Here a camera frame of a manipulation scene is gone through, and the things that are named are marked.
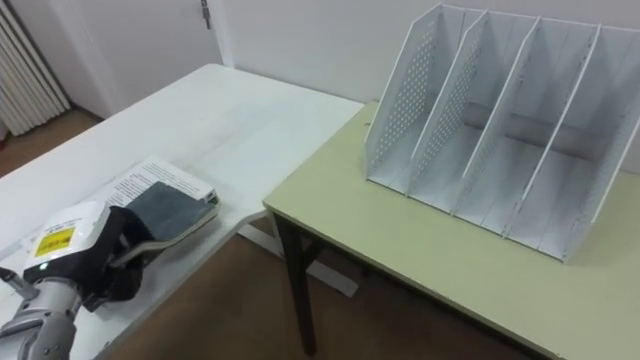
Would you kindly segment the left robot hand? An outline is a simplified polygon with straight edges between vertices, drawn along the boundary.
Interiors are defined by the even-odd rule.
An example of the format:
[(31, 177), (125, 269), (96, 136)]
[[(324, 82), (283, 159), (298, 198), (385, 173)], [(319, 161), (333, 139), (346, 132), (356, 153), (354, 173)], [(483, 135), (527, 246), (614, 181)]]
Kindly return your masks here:
[(125, 302), (139, 292), (144, 262), (114, 266), (112, 261), (152, 233), (128, 208), (102, 201), (79, 203), (55, 213), (38, 231), (23, 277), (30, 284), (65, 280), (93, 312), (106, 302)]

